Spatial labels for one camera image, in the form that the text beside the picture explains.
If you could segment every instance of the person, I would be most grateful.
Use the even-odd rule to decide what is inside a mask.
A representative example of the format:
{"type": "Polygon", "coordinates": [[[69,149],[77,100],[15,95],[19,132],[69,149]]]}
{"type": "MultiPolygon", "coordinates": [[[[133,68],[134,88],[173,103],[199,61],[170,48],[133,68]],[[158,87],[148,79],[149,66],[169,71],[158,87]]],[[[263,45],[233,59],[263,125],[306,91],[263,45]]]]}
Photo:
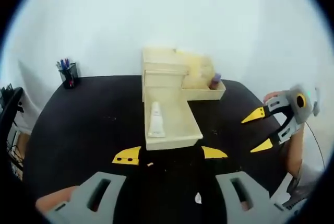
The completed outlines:
{"type": "MultiPolygon", "coordinates": [[[[270,98],[279,95],[281,92],[271,92],[264,97],[264,103],[270,98]]],[[[290,194],[290,199],[283,205],[291,208],[296,203],[305,200],[316,185],[317,179],[321,175],[321,171],[317,171],[308,166],[303,161],[303,137],[305,123],[287,142],[288,152],[285,157],[287,171],[292,175],[293,179],[290,182],[287,192],[290,194]]]]}

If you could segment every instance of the black mesh pen holder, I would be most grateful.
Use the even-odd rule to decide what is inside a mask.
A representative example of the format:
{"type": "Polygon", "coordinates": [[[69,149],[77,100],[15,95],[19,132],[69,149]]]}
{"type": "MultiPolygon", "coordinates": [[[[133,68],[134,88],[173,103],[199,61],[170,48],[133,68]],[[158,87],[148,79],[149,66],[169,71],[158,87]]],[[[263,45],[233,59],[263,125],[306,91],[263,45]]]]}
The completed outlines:
{"type": "Polygon", "coordinates": [[[73,89],[78,85],[78,70],[76,63],[71,63],[69,69],[59,70],[63,81],[63,86],[66,89],[73,89]]]}

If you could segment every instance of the black table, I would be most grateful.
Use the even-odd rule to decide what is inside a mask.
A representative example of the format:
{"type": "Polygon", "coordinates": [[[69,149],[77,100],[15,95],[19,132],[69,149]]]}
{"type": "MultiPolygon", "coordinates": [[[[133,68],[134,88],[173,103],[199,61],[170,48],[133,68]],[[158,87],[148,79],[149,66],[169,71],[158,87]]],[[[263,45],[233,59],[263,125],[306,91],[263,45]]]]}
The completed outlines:
{"type": "Polygon", "coordinates": [[[97,171],[121,174],[128,177],[117,201],[116,223],[224,219],[215,174],[245,171],[272,195],[287,172],[281,147],[249,152],[278,122],[270,117],[242,125],[262,103],[239,82],[223,82],[220,101],[189,102],[204,138],[194,147],[159,151],[145,149],[140,76],[86,77],[75,89],[60,86],[32,131],[23,181],[41,197],[79,185],[97,171]],[[136,146],[142,147],[139,166],[112,163],[118,152],[136,146]],[[205,160],[201,146],[229,157],[205,160]],[[194,201],[197,192],[201,205],[194,201]]]}

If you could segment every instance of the yellow plastic tip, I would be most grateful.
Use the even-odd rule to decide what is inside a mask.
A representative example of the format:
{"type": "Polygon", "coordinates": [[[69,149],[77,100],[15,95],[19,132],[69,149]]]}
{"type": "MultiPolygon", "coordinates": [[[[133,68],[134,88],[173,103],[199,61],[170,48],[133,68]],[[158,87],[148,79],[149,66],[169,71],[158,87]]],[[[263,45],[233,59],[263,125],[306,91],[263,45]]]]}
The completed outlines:
{"type": "Polygon", "coordinates": [[[264,118],[265,110],[263,107],[255,109],[249,116],[247,116],[241,123],[246,123],[248,121],[253,121],[256,119],[264,118]]]}
{"type": "Polygon", "coordinates": [[[138,165],[139,164],[139,150],[141,147],[133,147],[120,151],[115,155],[112,163],[126,164],[126,165],[138,165]]]}
{"type": "Polygon", "coordinates": [[[228,156],[222,152],[221,150],[211,148],[211,147],[204,147],[202,146],[204,151],[204,158],[205,159],[217,159],[217,158],[227,158],[228,156]]]}
{"type": "Polygon", "coordinates": [[[262,144],[258,145],[256,148],[252,149],[250,152],[260,152],[272,148],[273,145],[270,139],[265,140],[262,144]]]}

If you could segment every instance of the human hand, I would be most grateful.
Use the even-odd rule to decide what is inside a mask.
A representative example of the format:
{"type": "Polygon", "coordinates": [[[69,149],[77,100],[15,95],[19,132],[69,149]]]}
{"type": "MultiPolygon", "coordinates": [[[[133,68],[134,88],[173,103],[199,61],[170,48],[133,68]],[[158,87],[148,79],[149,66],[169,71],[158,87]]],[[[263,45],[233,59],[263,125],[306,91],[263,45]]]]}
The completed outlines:
{"type": "Polygon", "coordinates": [[[269,99],[272,97],[275,97],[279,95],[280,93],[283,93],[284,91],[279,91],[279,92],[270,92],[268,93],[264,98],[263,98],[263,103],[266,103],[269,99]]]}
{"type": "Polygon", "coordinates": [[[45,195],[41,198],[39,198],[36,201],[36,208],[42,212],[45,213],[55,206],[57,206],[60,202],[69,201],[70,197],[72,195],[72,192],[77,188],[78,186],[71,186],[64,188],[62,190],[59,190],[57,192],[54,192],[52,194],[45,195]]]}

